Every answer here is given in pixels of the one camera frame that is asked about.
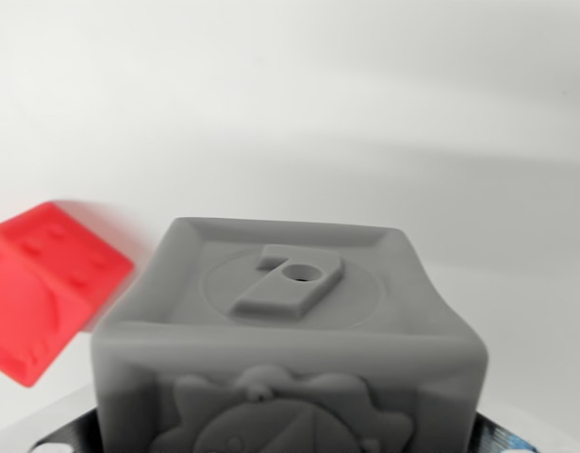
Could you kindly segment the black-tipped silver gripper left finger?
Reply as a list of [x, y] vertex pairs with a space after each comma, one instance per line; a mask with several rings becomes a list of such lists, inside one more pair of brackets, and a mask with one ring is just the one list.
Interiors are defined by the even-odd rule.
[[64, 449], [73, 452], [100, 451], [92, 384], [0, 431], [0, 452], [31, 452], [45, 444], [63, 444]]

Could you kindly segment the black-tipped silver gripper right finger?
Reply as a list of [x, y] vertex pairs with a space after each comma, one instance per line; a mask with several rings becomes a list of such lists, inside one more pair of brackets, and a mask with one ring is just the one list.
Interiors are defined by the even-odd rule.
[[539, 452], [531, 443], [536, 422], [523, 411], [477, 412], [472, 428], [473, 452]]

